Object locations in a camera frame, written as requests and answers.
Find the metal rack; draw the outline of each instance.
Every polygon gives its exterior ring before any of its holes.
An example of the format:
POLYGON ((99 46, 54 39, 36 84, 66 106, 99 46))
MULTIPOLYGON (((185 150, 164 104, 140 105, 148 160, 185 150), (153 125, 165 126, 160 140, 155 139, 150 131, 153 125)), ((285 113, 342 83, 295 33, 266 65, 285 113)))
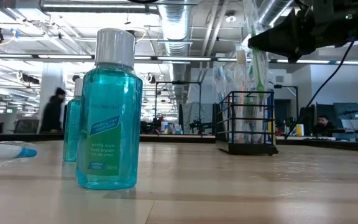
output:
POLYGON ((231 91, 219 104, 216 113, 216 146, 229 154, 277 154, 275 147, 275 125, 274 125, 274 92, 273 91, 231 91), (256 94, 266 94, 267 99, 263 104, 240 104, 236 103, 239 95, 245 98, 255 98, 256 94), (258 107, 262 108, 263 118, 242 118, 236 116, 235 107, 258 107), (268 131, 236 131, 236 120, 263 121, 263 126, 268 131), (234 141, 235 134, 262 134, 262 144, 238 143, 234 141))

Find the man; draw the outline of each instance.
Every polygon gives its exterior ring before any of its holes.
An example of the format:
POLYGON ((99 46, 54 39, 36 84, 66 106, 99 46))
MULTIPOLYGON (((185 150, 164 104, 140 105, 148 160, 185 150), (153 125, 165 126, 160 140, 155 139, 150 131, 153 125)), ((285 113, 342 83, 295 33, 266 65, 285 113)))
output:
POLYGON ((336 127, 328 120, 328 117, 325 115, 318 116, 317 125, 313 128, 313 135, 332 137, 330 129, 336 129, 336 127))
POLYGON ((60 112, 62 103, 65 100, 66 92, 57 88, 55 95, 51 96, 43 113, 40 133, 59 133, 62 131, 60 124, 60 112))

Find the blue object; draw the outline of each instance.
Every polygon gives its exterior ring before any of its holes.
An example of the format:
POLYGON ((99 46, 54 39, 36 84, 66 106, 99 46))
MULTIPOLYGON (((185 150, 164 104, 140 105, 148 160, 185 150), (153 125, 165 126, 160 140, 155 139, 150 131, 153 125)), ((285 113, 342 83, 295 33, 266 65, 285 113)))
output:
POLYGON ((63 147, 63 160, 67 162, 75 162, 77 160, 77 147, 80 138, 80 109, 81 96, 74 96, 67 104, 65 141, 63 147))
POLYGON ((37 155, 36 150, 23 147, 19 155, 17 155, 14 159, 35 157, 36 155, 37 155))
POLYGON ((84 188, 114 190, 136 184, 142 80, 131 71, 101 63, 84 76, 76 170, 84 188))

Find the ceiling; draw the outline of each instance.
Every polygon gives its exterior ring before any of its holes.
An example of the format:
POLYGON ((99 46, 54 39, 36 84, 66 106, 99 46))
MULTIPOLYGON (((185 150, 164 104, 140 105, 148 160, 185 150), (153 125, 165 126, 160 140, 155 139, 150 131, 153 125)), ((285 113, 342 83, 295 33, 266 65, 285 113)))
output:
MULTIPOLYGON (((59 11, 56 8, 48 12, 31 11, 28 14, 18 15, 12 18, 0 11, 0 28, 4 35, 4 42, 0 44, 0 54, 94 54, 96 45, 96 33, 104 27, 114 27, 125 30, 134 30, 137 37, 136 55, 166 55, 164 44, 159 43, 163 40, 160 16, 157 14, 131 13, 96 13, 94 7, 100 2, 103 4, 128 5, 127 1, 114 0, 45 0, 44 4, 71 4, 70 11, 59 11), (93 10, 77 12, 76 5, 87 4, 93 7, 93 10)), ((190 40, 191 47, 189 55, 200 56, 203 41, 207 32, 207 24, 211 19, 211 11, 214 0, 187 0, 187 3, 193 3, 190 19, 190 40)), ((235 43, 241 43, 244 37, 241 34, 241 28, 244 23, 244 9, 242 1, 227 0, 226 12, 233 11, 236 17, 234 22, 227 22, 223 19, 221 28, 218 32, 219 40, 213 46, 212 54, 229 53, 235 49, 235 43)), ((340 60, 345 49, 323 48, 317 50, 304 59, 310 60, 340 60)), ((350 60, 358 60, 358 47, 354 47, 348 56, 350 60)), ((33 114, 37 112, 40 88, 39 85, 31 85, 32 88, 18 88, 17 86, 28 86, 28 83, 21 82, 17 75, 19 72, 28 74, 42 82, 43 62, 17 61, 0 59, 0 97, 6 98, 13 96, 15 100, 22 101, 25 95, 28 103, 33 107, 30 109, 21 109, 22 113, 33 114)), ((299 69, 300 66, 276 64, 270 65, 271 68, 284 68, 288 72, 299 69)), ((67 73, 68 100, 73 95, 74 83, 73 75, 83 75, 93 67, 91 62, 65 62, 65 71, 67 73)), ((157 80, 170 81, 170 65, 166 63, 137 63, 135 65, 136 74, 144 78, 148 73, 155 75, 157 80)), ((155 85, 145 82, 145 101, 154 101, 155 85)), ((175 99, 171 97, 172 91, 163 91, 162 96, 165 102, 159 103, 158 107, 164 108, 166 116, 175 117, 177 108, 174 104, 175 99)), ((6 101, 0 101, 0 105, 6 105, 6 101)), ((154 113, 154 106, 151 103, 144 103, 144 114, 154 113)))

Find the computer monitor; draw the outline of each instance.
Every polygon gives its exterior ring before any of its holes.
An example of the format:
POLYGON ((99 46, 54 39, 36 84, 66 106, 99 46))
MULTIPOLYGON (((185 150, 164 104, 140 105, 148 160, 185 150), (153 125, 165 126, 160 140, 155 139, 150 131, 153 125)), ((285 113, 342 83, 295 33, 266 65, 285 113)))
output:
POLYGON ((334 103, 334 109, 338 119, 358 120, 358 103, 334 103))

